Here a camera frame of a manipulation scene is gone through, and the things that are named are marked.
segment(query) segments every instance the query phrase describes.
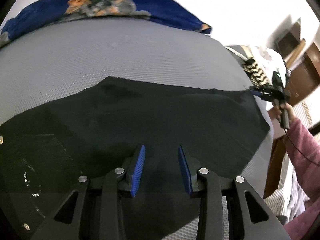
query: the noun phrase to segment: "black cloth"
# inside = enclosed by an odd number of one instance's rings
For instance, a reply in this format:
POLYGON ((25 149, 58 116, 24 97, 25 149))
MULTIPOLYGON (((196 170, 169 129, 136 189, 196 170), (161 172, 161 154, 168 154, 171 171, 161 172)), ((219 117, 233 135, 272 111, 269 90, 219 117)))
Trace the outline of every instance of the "black cloth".
POLYGON ((124 202, 127 238, 161 239, 199 212, 199 200, 184 193, 179 145, 203 167, 232 178, 242 172, 269 129, 248 91, 108 77, 0 126, 1 191, 9 193, 0 205, 27 239, 79 176, 105 175, 143 143, 140 189, 124 202), (21 223, 30 231, 21 229, 21 223))

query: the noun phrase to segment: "pink sleeve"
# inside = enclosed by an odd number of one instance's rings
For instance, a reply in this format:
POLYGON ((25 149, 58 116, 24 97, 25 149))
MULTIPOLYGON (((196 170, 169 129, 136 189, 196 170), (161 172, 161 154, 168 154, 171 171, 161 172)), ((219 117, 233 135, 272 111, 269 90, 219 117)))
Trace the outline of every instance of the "pink sleeve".
MULTIPOLYGON (((295 146, 310 160, 320 165, 320 146, 315 141, 308 129, 296 118, 290 123, 287 131, 289 138, 295 146)), ((320 167, 306 159, 284 136, 284 143, 289 158, 296 170, 297 179, 312 202, 320 198, 320 167)))

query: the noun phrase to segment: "gray mattress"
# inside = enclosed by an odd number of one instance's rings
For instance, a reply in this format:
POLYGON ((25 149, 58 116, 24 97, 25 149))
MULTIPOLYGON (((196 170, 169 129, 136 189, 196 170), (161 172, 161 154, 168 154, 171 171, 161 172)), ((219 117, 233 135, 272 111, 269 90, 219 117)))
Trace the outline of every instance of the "gray mattress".
MULTIPOLYGON (((203 34, 139 19, 79 20, 41 28, 0 50, 0 124, 110 75, 204 89, 251 85, 229 51, 203 34)), ((265 103, 256 100, 271 130, 242 175, 262 196, 273 129, 265 103)), ((178 235, 193 239, 195 226, 196 220, 178 235)))

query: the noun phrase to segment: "cable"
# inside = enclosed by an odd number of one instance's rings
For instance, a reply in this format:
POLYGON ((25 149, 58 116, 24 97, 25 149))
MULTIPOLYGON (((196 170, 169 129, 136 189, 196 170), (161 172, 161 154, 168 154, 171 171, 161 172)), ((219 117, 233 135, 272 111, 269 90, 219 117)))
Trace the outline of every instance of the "cable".
POLYGON ((301 155, 302 155, 303 157, 305 157, 305 158, 306 158, 308 161, 310 161, 312 164, 320 167, 320 164, 319 164, 319 163, 315 163, 315 162, 313 162, 312 160, 310 160, 308 157, 306 157, 306 156, 296 147, 296 145, 292 142, 292 140, 291 140, 290 137, 288 136, 287 131, 286 131, 285 129, 284 129, 284 132, 285 132, 286 136, 288 137, 289 141, 292 143, 292 145, 297 149, 298 152, 301 153, 301 155))

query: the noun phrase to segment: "hand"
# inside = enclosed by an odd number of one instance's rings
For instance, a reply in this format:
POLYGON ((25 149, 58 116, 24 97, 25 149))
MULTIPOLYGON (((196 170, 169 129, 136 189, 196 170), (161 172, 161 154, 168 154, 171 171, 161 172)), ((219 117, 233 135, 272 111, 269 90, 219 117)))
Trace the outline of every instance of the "hand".
POLYGON ((295 115, 295 113, 293 111, 292 106, 290 106, 288 103, 281 104, 280 108, 273 104, 273 108, 268 111, 268 114, 269 114, 270 118, 271 119, 275 119, 276 118, 277 120, 280 120, 280 116, 281 116, 281 110, 280 109, 286 109, 288 111, 289 122, 291 122, 292 120, 294 120, 296 118, 296 115, 295 115))

